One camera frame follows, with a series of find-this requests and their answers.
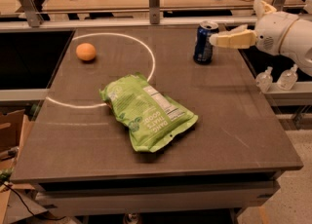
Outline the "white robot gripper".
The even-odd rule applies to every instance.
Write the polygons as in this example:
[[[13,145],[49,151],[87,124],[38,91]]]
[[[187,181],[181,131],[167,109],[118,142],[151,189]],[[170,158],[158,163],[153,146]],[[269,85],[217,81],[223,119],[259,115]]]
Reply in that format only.
[[[297,15],[276,12],[275,7],[263,0],[254,0],[253,10],[259,18],[254,29],[256,34],[249,29],[241,32],[219,32],[210,37],[210,43],[229,49],[248,49],[256,45],[260,51],[277,56],[285,35],[297,21]]]

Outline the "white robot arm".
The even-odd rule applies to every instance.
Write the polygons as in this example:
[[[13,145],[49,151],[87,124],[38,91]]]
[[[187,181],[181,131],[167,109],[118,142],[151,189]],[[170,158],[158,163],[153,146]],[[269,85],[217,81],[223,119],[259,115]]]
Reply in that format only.
[[[254,30],[240,25],[230,31],[213,34],[213,46],[248,49],[256,46],[272,56],[290,58],[305,74],[312,76],[312,22],[298,15],[277,11],[263,0],[254,0],[257,16]]]

